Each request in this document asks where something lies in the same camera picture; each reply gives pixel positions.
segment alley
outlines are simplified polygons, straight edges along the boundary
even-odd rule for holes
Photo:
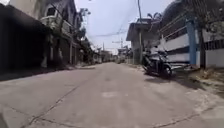
[[[213,127],[195,97],[177,82],[107,63],[1,82],[0,120],[7,128]]]

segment power line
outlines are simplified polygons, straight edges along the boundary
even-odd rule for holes
[[[121,31],[121,29],[123,28],[123,26],[126,24],[126,19],[128,19],[128,20],[129,20],[129,18],[130,18],[130,16],[131,16],[131,14],[133,14],[133,13],[132,13],[132,10],[134,10],[134,8],[135,8],[135,3],[134,3],[134,0],[133,0],[133,3],[132,3],[132,4],[133,4],[133,5],[132,5],[132,7],[129,9],[129,11],[128,11],[128,13],[127,13],[126,17],[124,18],[124,20],[123,20],[123,22],[122,22],[122,24],[121,24],[120,28],[118,29],[118,32],[120,32],[120,31]]]
[[[123,33],[128,32],[128,30],[124,30],[121,32],[116,32],[116,33],[108,33],[108,34],[102,34],[102,35],[94,35],[94,36],[90,36],[90,38],[96,38],[96,37],[109,37],[109,36],[115,36],[115,35],[120,35]]]

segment motorcycle wheel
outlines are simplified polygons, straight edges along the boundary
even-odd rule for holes
[[[165,65],[163,68],[163,77],[165,78],[171,78],[172,76],[172,69],[170,66]]]

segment roof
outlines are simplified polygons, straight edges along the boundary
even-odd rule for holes
[[[129,25],[128,34],[127,34],[127,41],[133,41],[138,36],[138,31],[143,30],[148,32],[150,29],[150,25],[148,23],[131,23]]]
[[[13,21],[15,24],[22,26],[24,29],[32,30],[40,33],[51,32],[52,30],[40,21],[28,16],[26,13],[18,10],[17,8],[7,5],[4,7],[4,14],[9,20]]]

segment white wall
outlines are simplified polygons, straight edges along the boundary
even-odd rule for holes
[[[196,43],[199,42],[198,40],[198,34],[197,31],[195,31],[196,34]],[[206,32],[203,30],[203,36],[204,36],[204,41],[208,42],[211,41],[211,36],[213,34]],[[215,40],[222,39],[223,37],[216,36]],[[158,50],[174,50],[177,48],[189,46],[189,39],[188,35],[185,34],[183,36],[180,36],[174,40],[170,40],[168,42],[165,42],[164,39],[160,40],[160,45],[158,48],[152,48],[151,51],[152,53],[155,53]],[[216,67],[224,67],[224,49],[219,49],[219,50],[209,50],[206,51],[206,64],[208,67],[210,66],[216,66]],[[168,56],[170,61],[190,61],[190,55],[189,53],[186,54],[176,54],[176,55],[169,55]],[[200,51],[197,51],[197,65],[200,65]]]

